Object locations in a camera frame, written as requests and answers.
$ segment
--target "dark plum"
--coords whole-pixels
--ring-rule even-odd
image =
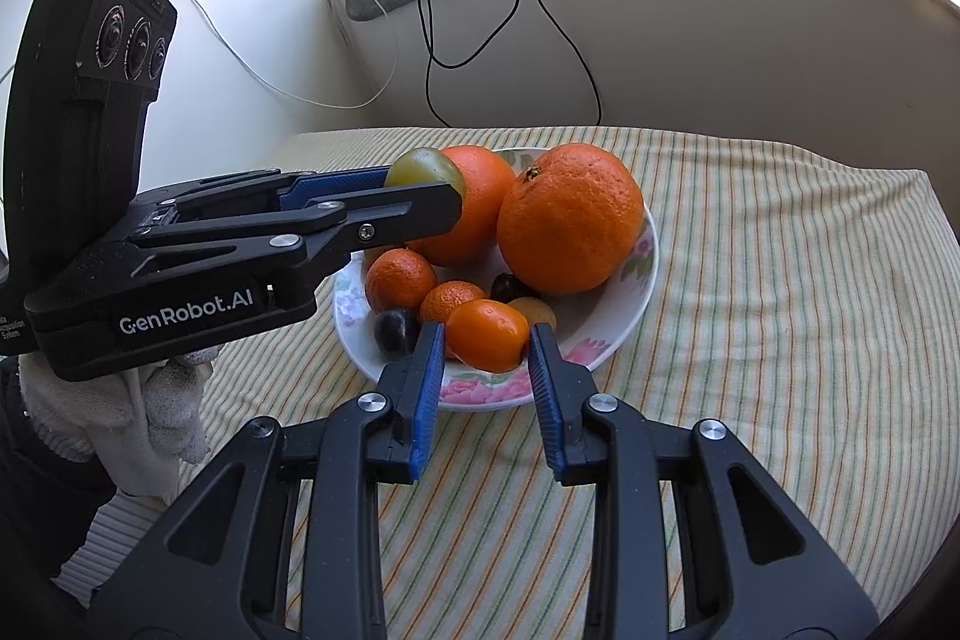
[[[376,316],[373,338],[387,360],[395,362],[413,354],[420,328],[416,310],[395,307]]]
[[[534,299],[541,298],[541,295],[539,295],[536,290],[533,290],[526,283],[521,282],[520,279],[507,272],[498,274],[496,279],[493,280],[493,285],[490,287],[490,297],[496,302],[510,304],[512,300],[525,296],[530,296]]]

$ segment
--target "black cable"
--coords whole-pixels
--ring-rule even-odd
[[[576,44],[573,43],[573,39],[570,39],[570,37],[568,36],[568,33],[566,33],[566,31],[563,30],[563,27],[557,22],[557,19],[553,16],[550,10],[547,9],[547,6],[544,3],[544,0],[536,0],[536,3],[538,4],[539,8],[542,11],[544,11],[544,14],[550,20],[550,23],[552,23],[554,28],[558,31],[558,33],[560,33],[560,36],[563,36],[563,39],[565,40],[565,42],[570,45],[571,49],[573,49],[574,54],[577,56],[577,60],[580,62],[580,65],[583,67],[584,72],[587,75],[587,79],[589,80],[590,88],[592,89],[594,100],[596,101],[597,120],[595,125],[599,126],[603,121],[603,105],[600,100],[600,92],[597,89],[596,80],[594,80],[593,73],[590,71],[589,66],[587,66],[587,61],[584,60],[583,54],[580,52]],[[481,52],[483,52],[484,49],[488,47],[490,42],[493,42],[493,39],[496,39],[496,36],[505,28],[507,23],[510,23],[510,20],[512,20],[512,18],[514,18],[514,15],[517,13],[517,9],[520,8],[520,0],[514,0],[514,5],[511,7],[511,10],[507,14],[507,16],[493,30],[493,33],[491,33],[491,35],[488,36],[487,39],[484,39],[484,42],[480,44],[480,47],[477,47],[477,50],[472,55],[469,55],[469,57],[464,58],[464,60],[460,61],[459,63],[452,63],[452,64],[443,63],[443,61],[440,61],[440,58],[437,57],[435,47],[434,47],[435,37],[434,37],[434,25],[433,25],[432,0],[426,0],[426,6],[427,6],[427,11],[425,16],[424,0],[416,0],[416,10],[418,11],[419,20],[421,21],[421,33],[424,35],[424,45],[426,46],[427,55],[428,55],[427,65],[426,65],[426,74],[424,76],[424,93],[426,97],[426,104],[427,104],[427,107],[430,109],[430,112],[433,114],[433,116],[435,116],[435,118],[438,119],[438,121],[440,121],[441,124],[450,128],[452,126],[450,126],[448,121],[445,121],[443,119],[443,116],[440,116],[440,113],[438,113],[436,108],[433,106],[433,101],[431,100],[431,97],[430,97],[430,76],[431,76],[433,64],[436,63],[441,68],[447,68],[448,70],[451,70],[451,71],[454,70],[455,68],[462,68],[464,66],[467,66],[468,63],[472,62],[474,58],[476,58]]]

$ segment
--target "mandarin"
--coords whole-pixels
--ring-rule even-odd
[[[474,299],[450,314],[445,335],[446,346],[466,365],[485,372],[509,372],[526,355],[530,326],[510,305]]]
[[[421,302],[419,319],[421,323],[429,320],[446,323],[450,313],[460,305],[483,298],[486,298],[486,293],[483,292],[482,287],[474,286],[464,280],[449,280],[446,283],[440,283],[434,290],[427,293],[426,298]]]
[[[392,307],[421,306],[437,287],[437,273],[424,256],[405,247],[388,250],[367,270],[364,292],[375,313]]]

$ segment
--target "white cable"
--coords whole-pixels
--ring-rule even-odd
[[[368,100],[364,101],[362,104],[354,104],[350,106],[342,106],[339,104],[324,104],[321,101],[311,100],[311,98],[303,98],[303,97],[300,97],[299,95],[290,94],[290,92],[286,92],[285,90],[282,90],[282,88],[278,88],[277,86],[272,84],[272,82],[270,82],[269,80],[261,77],[256,71],[253,71],[253,67],[241,57],[239,52],[237,52],[235,49],[233,49],[233,47],[230,46],[229,42],[227,42],[226,39],[224,39],[224,35],[220,33],[220,30],[213,23],[213,19],[210,18],[208,11],[206,11],[203,8],[203,4],[201,4],[200,1],[197,1],[197,0],[190,0],[190,1],[193,1],[193,4],[200,11],[200,14],[203,15],[203,19],[206,20],[206,24],[210,26],[210,30],[213,31],[214,36],[216,36],[217,39],[220,40],[220,43],[229,50],[230,54],[232,54],[232,56],[237,59],[237,62],[246,70],[246,72],[251,77],[253,77],[253,79],[255,79],[264,87],[269,88],[274,92],[278,92],[280,95],[285,95],[285,97],[288,97],[288,98],[294,98],[294,100],[302,101],[306,104],[313,104],[314,106],[323,107],[325,109],[363,109],[363,107],[366,107],[372,104],[373,101],[376,101],[380,97],[380,94],[382,94],[382,92],[387,90],[387,86],[390,85],[392,78],[394,78],[394,74],[397,73],[397,66],[400,64],[400,40],[397,39],[397,28],[395,27],[395,25],[391,23],[390,16],[387,14],[387,10],[383,8],[383,4],[381,4],[380,1],[378,0],[373,0],[373,3],[376,4],[377,8],[383,13],[384,20],[387,20],[387,25],[390,25],[390,32],[392,33],[392,36],[394,36],[394,67],[390,69],[390,76],[388,76],[387,81],[383,83],[383,87],[380,88],[380,90],[378,90],[375,94],[373,94],[372,98],[369,98]]]

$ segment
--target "tangerine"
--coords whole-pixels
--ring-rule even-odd
[[[408,242],[408,247],[437,266],[462,266],[485,258],[496,241],[496,218],[507,191],[514,186],[510,164],[477,145],[440,150],[464,175],[460,219],[446,234]]]
[[[643,194],[607,150],[568,143],[517,177],[503,200],[496,240],[512,273],[563,296],[603,283],[640,237]]]
[[[421,302],[419,319],[422,323],[429,320],[446,323],[450,313],[460,305],[483,298],[486,298],[486,295],[481,287],[464,280],[449,280],[446,283],[440,283],[434,290],[427,293],[426,298]]]
[[[474,299],[446,319],[446,345],[466,365],[485,372],[520,366],[530,341],[527,319],[510,305]]]
[[[437,273],[424,256],[400,247],[388,250],[367,270],[364,292],[370,309],[382,313],[392,307],[421,306],[437,287]]]

